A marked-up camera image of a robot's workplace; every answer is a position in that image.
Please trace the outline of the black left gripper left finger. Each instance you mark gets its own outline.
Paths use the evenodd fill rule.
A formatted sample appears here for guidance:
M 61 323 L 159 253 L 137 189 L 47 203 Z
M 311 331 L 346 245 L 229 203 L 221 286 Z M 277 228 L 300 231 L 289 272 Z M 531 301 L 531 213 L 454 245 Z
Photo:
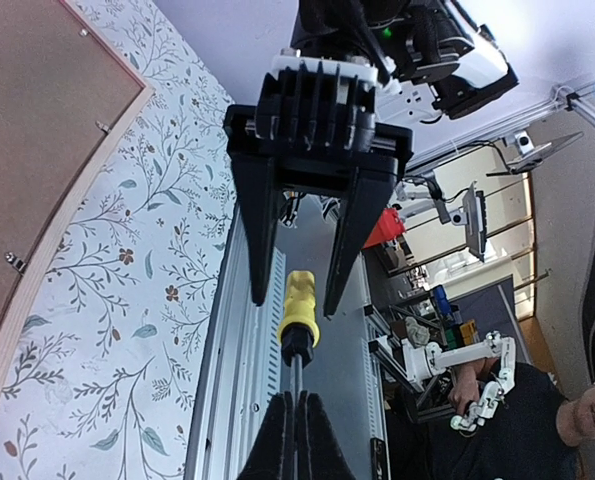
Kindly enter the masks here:
M 295 404 L 291 392 L 274 395 L 237 480 L 292 479 L 295 454 Z

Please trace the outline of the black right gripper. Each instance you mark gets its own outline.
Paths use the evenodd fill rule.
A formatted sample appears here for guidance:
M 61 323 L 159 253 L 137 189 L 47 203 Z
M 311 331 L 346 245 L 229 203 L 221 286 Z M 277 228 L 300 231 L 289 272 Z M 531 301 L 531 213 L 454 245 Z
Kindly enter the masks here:
M 254 105 L 228 107 L 224 130 L 249 257 L 252 302 L 270 282 L 281 191 L 340 200 L 323 314 L 335 314 L 354 263 L 412 153 L 412 133 L 380 123 L 377 70 L 278 55 Z

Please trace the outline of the yellow handled screwdriver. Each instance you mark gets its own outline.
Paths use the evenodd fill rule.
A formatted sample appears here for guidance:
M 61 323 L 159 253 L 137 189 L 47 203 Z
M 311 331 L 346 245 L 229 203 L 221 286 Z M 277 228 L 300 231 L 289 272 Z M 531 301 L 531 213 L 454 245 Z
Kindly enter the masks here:
M 284 314 L 277 329 L 281 356 L 290 370 L 290 389 L 295 402 L 303 390 L 303 371 L 312 362 L 320 340 L 316 318 L 315 276 L 306 270 L 292 271 L 286 281 Z

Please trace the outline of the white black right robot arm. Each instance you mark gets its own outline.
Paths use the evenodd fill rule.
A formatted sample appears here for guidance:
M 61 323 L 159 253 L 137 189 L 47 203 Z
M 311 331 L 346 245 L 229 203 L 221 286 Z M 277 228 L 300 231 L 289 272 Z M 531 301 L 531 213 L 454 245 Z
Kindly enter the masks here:
M 353 264 L 413 155 L 413 134 L 377 118 L 379 94 L 426 84 L 452 120 L 518 79 L 490 30 L 456 1 L 302 1 L 290 45 L 258 101 L 231 105 L 227 152 L 246 233 L 251 298 L 268 291 L 288 193 L 340 203 L 323 310 L 333 314 Z

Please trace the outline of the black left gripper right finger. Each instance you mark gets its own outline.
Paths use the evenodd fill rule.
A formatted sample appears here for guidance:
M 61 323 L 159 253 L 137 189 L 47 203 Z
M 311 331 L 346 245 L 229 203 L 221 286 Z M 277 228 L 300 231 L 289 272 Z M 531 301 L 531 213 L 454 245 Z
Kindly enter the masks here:
M 302 391 L 296 413 L 296 478 L 355 479 L 321 397 Z

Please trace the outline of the pink picture frame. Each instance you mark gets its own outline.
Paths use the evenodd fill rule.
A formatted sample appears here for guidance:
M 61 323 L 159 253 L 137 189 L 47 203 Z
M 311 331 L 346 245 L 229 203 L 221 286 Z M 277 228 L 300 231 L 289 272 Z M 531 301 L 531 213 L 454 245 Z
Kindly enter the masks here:
M 72 1 L 0 1 L 0 391 L 85 194 L 152 96 Z

